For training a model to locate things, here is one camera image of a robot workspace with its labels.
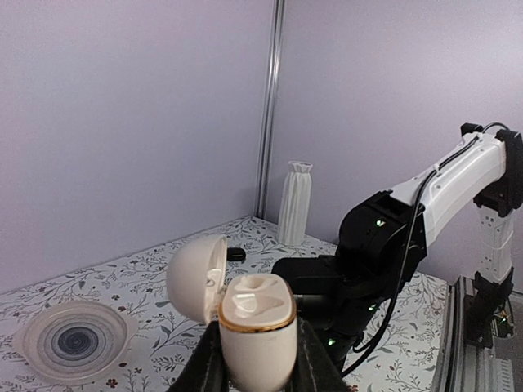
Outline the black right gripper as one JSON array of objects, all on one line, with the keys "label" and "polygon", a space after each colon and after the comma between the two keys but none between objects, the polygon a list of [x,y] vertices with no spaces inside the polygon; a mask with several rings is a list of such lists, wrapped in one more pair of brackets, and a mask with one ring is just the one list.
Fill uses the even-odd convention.
[{"label": "black right gripper", "polygon": [[333,266],[332,256],[286,257],[271,270],[290,286],[298,306],[341,306],[347,301],[342,275]]}]

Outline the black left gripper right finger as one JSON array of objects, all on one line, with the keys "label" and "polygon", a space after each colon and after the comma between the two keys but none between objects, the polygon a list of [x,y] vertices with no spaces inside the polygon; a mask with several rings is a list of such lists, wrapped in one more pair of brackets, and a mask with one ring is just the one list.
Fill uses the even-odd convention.
[{"label": "black left gripper right finger", "polygon": [[347,391],[313,327],[297,318],[297,357],[286,391]]}]

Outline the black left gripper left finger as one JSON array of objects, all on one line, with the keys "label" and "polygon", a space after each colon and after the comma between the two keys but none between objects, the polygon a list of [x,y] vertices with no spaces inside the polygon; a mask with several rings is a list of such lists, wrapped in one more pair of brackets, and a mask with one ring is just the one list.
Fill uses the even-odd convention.
[{"label": "black left gripper left finger", "polygon": [[210,322],[184,369],[167,392],[229,390],[218,321]]}]

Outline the white earbuds charging case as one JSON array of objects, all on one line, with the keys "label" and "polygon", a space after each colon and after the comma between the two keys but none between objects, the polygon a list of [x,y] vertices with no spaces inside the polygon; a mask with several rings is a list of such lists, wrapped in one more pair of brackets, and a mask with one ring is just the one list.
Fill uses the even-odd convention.
[{"label": "white earbuds charging case", "polygon": [[227,238],[211,235],[179,248],[166,275],[168,299],[195,322],[219,324],[221,351],[240,391],[280,391],[297,357],[297,309],[276,274],[225,281]]}]

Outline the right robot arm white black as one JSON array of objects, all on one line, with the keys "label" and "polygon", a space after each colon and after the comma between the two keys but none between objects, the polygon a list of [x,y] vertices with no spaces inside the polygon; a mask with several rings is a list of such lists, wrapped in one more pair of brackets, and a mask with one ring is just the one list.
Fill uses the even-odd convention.
[{"label": "right robot arm white black", "polygon": [[522,204],[522,135],[502,123],[496,133],[465,123],[458,145],[411,180],[352,208],[331,256],[283,258],[273,273],[291,287],[301,318],[314,328],[342,375],[349,352],[366,360],[386,329],[364,330],[382,303],[394,308],[428,248],[468,203],[481,217],[481,261],[467,296],[465,340],[491,347],[491,325],[512,291],[513,212]]}]

